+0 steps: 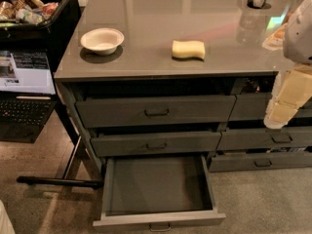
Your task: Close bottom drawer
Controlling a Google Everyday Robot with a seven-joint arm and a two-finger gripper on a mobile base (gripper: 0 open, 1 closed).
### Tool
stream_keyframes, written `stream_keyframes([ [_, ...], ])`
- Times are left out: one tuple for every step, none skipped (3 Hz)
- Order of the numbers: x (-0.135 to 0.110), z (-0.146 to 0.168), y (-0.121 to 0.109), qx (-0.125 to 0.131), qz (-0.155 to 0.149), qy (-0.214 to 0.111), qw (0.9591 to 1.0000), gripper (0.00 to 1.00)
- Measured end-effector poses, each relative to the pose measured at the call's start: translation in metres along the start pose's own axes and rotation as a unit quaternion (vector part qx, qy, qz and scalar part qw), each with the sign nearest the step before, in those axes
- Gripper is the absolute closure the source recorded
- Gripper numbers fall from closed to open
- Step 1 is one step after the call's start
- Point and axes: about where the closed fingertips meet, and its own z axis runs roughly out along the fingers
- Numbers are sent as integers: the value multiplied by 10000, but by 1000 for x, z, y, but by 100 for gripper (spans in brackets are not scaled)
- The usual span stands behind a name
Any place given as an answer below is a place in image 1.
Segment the white and beige gripper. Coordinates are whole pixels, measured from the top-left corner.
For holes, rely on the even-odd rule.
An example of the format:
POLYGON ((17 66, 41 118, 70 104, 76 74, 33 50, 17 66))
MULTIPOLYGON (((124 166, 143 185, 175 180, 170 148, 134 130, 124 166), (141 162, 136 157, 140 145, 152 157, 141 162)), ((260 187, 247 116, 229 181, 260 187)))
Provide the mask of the white and beige gripper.
POLYGON ((273 130, 282 129, 311 98, 311 65, 297 63, 291 70, 280 71, 266 108, 264 125, 273 130))

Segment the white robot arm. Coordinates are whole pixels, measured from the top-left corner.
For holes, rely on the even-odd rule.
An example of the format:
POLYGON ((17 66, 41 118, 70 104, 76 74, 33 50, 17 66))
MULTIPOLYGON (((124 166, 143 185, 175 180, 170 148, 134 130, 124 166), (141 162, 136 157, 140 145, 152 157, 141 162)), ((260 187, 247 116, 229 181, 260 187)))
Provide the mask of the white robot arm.
POLYGON ((312 98, 312 0, 303 0, 290 16, 283 38, 284 57, 294 62, 291 70, 275 78, 264 125, 282 129, 312 98))

